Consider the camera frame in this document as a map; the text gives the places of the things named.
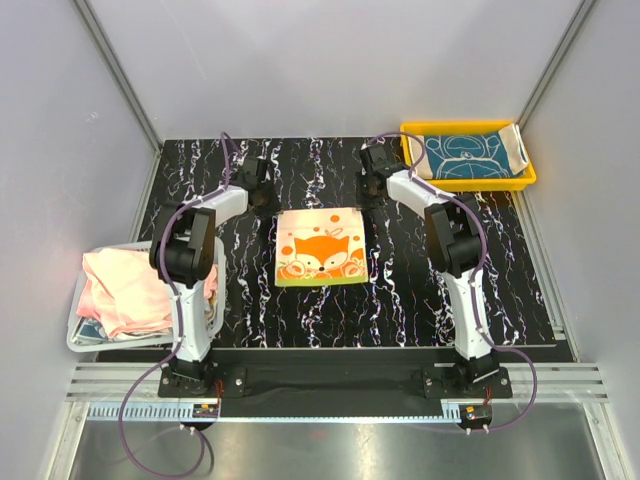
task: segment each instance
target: yellow plastic tray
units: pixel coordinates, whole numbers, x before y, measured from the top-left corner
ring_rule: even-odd
[[[506,127],[511,123],[513,122],[509,120],[492,120],[484,122],[411,122],[403,123],[400,126],[400,131],[416,135],[485,134],[500,130],[502,127]],[[402,137],[402,150],[404,152],[404,161],[407,165],[411,165],[409,140],[405,136]],[[436,187],[446,190],[447,192],[523,190],[527,185],[534,183],[536,178],[536,172],[530,161],[529,166],[524,171],[524,174],[517,178],[429,180],[429,183],[432,183]]]

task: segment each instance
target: marble surface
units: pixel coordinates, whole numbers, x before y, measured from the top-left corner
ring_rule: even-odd
[[[269,158],[283,207],[355,206],[362,138],[241,140]],[[386,148],[400,158],[400,142]],[[163,202],[214,189],[224,160],[218,140],[167,141],[145,212],[151,238]],[[553,345],[552,328],[509,193],[478,194],[489,241],[484,292],[498,344]],[[318,288],[274,286],[276,223],[248,213],[218,230],[227,254],[225,325],[217,347],[397,347],[453,342],[443,278],[431,269],[423,220],[389,202],[364,214],[370,282]]]

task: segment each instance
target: pink cloth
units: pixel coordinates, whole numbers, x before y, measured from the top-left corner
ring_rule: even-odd
[[[100,321],[109,338],[171,327],[169,293],[149,265],[148,253],[105,248],[85,253],[82,268],[87,284],[76,313]],[[205,299],[212,297],[217,286],[214,265],[205,280]]]

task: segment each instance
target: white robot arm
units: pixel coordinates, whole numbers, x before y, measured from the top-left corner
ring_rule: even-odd
[[[205,319],[204,280],[213,267],[216,228],[251,209],[258,217],[271,217],[280,209],[273,185],[272,164],[268,160],[245,158],[226,189],[208,195],[187,209],[175,221],[165,247],[165,265],[180,297],[182,325],[177,302],[171,302],[174,349],[181,342],[169,367],[174,375],[192,383],[207,383],[211,375],[207,356],[211,335]],[[156,220],[149,262],[160,270],[160,242],[180,203],[162,206]],[[167,285],[169,298],[174,291]],[[218,308],[224,308],[224,299]]]
[[[499,364],[482,336],[491,338],[482,289],[472,289],[469,283],[480,260],[481,232],[449,198],[438,196],[433,188],[423,188],[418,184],[423,180],[411,178],[405,165],[389,159],[381,145],[364,145],[360,158],[363,172],[357,176],[357,197],[361,207],[375,207],[390,198],[425,220],[427,252],[433,267],[444,277],[451,298],[455,349],[460,355],[454,368],[458,383],[464,389],[497,373]],[[457,199],[471,211],[477,211],[473,195],[465,194]],[[475,281],[482,285],[482,271],[476,274]],[[472,294],[476,296],[478,319]]]
[[[387,179],[387,191],[390,199],[406,205],[421,217],[425,216],[425,210],[428,207],[447,202],[446,199],[436,197],[416,185],[409,178],[407,170],[394,173]],[[491,347],[478,332],[473,318],[471,288],[469,287],[471,273],[472,269],[468,269],[460,272],[460,276],[456,277],[447,271],[442,272],[444,281],[449,289],[451,308],[453,309],[453,318],[455,320],[455,348],[466,359],[479,358],[491,353]],[[482,284],[482,271],[476,275],[476,281]],[[482,289],[475,289],[475,294],[477,305],[481,307],[478,309],[480,324],[488,334],[489,326],[487,324]]]

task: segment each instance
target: blue fabric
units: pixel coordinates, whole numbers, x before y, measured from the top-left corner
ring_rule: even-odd
[[[424,143],[433,178],[513,178],[498,132],[486,135],[426,136]]]

